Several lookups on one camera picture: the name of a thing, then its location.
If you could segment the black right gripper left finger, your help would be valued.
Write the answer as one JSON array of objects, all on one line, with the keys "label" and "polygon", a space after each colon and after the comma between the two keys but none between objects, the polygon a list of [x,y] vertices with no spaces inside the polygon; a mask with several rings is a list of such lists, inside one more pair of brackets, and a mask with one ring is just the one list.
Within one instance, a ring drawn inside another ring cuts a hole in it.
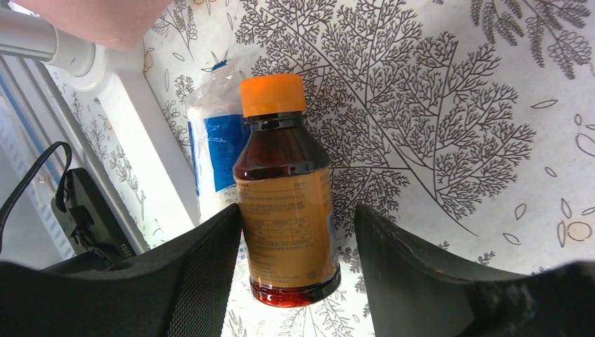
[{"label": "black right gripper left finger", "polygon": [[2,336],[219,336],[241,231],[237,205],[103,270],[1,264]]}]

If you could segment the white clothes rack pole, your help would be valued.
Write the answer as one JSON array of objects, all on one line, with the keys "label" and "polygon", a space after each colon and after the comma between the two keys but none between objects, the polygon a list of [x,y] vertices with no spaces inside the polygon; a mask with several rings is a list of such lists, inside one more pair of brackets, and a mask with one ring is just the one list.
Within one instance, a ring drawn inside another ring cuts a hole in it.
[{"label": "white clothes rack pole", "polygon": [[1,53],[31,58],[81,77],[95,60],[95,44],[50,23],[11,9],[1,9]]}]

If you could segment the pink hanging cloth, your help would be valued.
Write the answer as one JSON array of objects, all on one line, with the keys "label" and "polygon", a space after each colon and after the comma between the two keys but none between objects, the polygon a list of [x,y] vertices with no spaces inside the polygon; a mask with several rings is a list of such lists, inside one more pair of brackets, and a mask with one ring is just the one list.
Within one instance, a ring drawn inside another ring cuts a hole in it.
[{"label": "pink hanging cloth", "polygon": [[17,5],[80,39],[120,51],[134,48],[169,0],[21,0]]}]

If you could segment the brown orange-cap syrup bottle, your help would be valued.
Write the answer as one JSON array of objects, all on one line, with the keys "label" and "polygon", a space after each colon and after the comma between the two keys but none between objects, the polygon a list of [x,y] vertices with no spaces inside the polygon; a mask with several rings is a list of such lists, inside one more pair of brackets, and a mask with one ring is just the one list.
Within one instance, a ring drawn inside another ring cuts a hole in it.
[{"label": "brown orange-cap syrup bottle", "polygon": [[302,77],[245,79],[240,95],[250,136],[233,174],[252,294],[278,308],[311,305],[339,287],[341,273],[330,162],[304,123]]}]

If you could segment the floral table cloth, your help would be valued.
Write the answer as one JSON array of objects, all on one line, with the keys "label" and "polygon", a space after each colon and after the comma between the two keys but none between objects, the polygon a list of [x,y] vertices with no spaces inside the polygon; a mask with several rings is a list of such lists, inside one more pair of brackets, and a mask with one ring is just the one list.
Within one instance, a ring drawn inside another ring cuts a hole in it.
[{"label": "floral table cloth", "polygon": [[174,1],[144,47],[184,156],[186,100],[226,60],[299,74],[330,157],[340,288],[271,308],[240,260],[223,336],[373,336],[358,204],[481,265],[594,258],[593,1]]}]

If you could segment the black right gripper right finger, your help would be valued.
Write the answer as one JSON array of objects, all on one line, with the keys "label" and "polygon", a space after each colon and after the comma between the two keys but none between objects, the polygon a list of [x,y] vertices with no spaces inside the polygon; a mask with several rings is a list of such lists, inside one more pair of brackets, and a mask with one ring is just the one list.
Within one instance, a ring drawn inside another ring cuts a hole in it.
[{"label": "black right gripper right finger", "polygon": [[593,336],[594,263],[529,276],[466,260],[396,226],[354,213],[377,336]]}]

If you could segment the white rack foot front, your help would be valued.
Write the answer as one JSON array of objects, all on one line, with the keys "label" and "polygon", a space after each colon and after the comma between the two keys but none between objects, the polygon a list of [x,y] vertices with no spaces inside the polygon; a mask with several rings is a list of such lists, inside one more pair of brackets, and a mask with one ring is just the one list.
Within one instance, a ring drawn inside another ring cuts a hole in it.
[{"label": "white rack foot front", "polygon": [[138,223],[144,250],[198,223],[194,175],[143,74],[141,46],[122,52],[84,43],[66,57],[69,82],[96,96],[111,122],[141,190],[147,220]]}]

